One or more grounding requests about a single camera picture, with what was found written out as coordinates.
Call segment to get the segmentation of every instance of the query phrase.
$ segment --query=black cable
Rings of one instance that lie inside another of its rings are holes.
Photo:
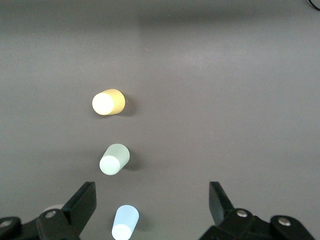
[[[312,7],[314,7],[316,10],[320,11],[320,8],[317,7],[311,0],[308,0]]]

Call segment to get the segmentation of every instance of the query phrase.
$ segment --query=yellow cylinder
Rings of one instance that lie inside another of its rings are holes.
[[[92,107],[97,114],[119,114],[125,108],[124,95],[116,89],[108,89],[98,93],[92,100]]]

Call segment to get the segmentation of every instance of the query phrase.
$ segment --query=white object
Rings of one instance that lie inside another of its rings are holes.
[[[125,108],[124,95],[117,89],[108,89],[98,93],[92,100],[92,107],[97,114],[119,114]]]
[[[63,204],[57,204],[57,205],[52,205],[52,206],[48,206],[45,210],[43,210],[42,212],[46,212],[48,210],[51,210],[51,209],[62,209],[64,205]]]
[[[138,210],[131,205],[123,205],[115,214],[112,236],[115,240],[130,239],[139,219]]]
[[[112,144],[100,160],[100,169],[104,174],[115,175],[128,163],[129,158],[130,152],[126,146]]]

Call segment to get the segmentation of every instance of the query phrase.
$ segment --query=screw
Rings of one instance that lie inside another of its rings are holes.
[[[280,217],[280,218],[278,219],[278,222],[279,222],[281,225],[286,226],[286,227],[289,227],[289,226],[291,225],[291,222],[290,222],[288,219],[284,218],[284,217]]]
[[[236,211],[236,214],[239,216],[239,217],[241,217],[241,218],[246,218],[246,217],[248,217],[248,214],[247,214],[247,212],[245,211],[245,210],[238,210],[238,211]]]
[[[0,228],[5,228],[8,227],[12,224],[11,220],[7,220],[7,221],[3,221],[2,223],[0,223]]]
[[[56,214],[57,214],[56,211],[50,211],[50,212],[47,212],[47,213],[44,215],[44,217],[45,217],[46,219],[50,219],[50,218],[54,217]]]

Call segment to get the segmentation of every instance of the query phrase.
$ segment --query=gray table surface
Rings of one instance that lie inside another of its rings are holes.
[[[0,217],[24,223],[95,181],[83,240],[196,240],[210,181],[320,239],[320,13],[303,0],[0,2]],[[95,94],[127,103],[100,116]],[[128,165],[104,175],[107,147]]]

